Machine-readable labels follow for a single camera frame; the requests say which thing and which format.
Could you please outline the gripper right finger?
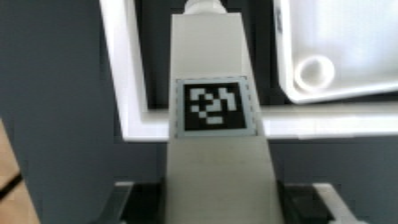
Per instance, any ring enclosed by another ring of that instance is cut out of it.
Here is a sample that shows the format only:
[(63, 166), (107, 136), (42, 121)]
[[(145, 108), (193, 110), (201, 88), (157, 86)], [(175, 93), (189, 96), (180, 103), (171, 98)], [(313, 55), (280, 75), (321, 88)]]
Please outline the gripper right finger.
[(287, 224), (369, 224), (349, 208), (331, 183), (278, 183)]

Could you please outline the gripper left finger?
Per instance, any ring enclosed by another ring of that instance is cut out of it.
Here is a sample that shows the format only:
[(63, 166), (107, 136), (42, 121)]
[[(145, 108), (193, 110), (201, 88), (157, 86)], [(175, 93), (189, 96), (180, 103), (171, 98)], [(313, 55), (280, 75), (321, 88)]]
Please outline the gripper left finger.
[(164, 224), (161, 183), (118, 182), (97, 224)]

